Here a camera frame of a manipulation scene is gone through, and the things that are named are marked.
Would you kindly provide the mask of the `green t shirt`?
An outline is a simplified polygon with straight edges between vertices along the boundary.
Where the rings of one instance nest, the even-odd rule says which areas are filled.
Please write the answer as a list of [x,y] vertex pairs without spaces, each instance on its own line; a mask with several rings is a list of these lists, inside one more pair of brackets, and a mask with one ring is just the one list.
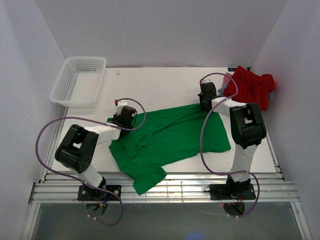
[[200,152],[223,153],[231,149],[220,115],[213,112],[207,121],[206,116],[199,104],[140,113],[134,121],[140,128],[111,143],[109,150],[119,170],[133,178],[139,195],[164,179],[167,173],[163,166]]

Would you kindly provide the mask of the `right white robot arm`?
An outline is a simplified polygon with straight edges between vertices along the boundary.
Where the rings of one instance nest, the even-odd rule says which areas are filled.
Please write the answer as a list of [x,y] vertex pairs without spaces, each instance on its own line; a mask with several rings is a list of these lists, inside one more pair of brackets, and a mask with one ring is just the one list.
[[265,123],[257,103],[242,103],[228,97],[217,95],[215,84],[211,80],[200,82],[198,94],[200,108],[203,111],[224,115],[230,120],[231,136],[235,151],[230,172],[226,173],[225,184],[209,186],[212,200],[256,198],[250,180],[251,165],[254,154],[267,135]]

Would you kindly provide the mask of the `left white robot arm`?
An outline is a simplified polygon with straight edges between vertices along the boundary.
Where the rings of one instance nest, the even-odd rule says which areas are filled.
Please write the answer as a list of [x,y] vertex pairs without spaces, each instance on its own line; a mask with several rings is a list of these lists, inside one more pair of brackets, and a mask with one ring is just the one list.
[[106,125],[82,127],[73,124],[55,152],[55,159],[59,163],[90,185],[86,192],[95,200],[106,195],[106,180],[92,165],[96,146],[125,137],[134,126],[136,114],[135,108],[126,105],[117,107],[113,118]]

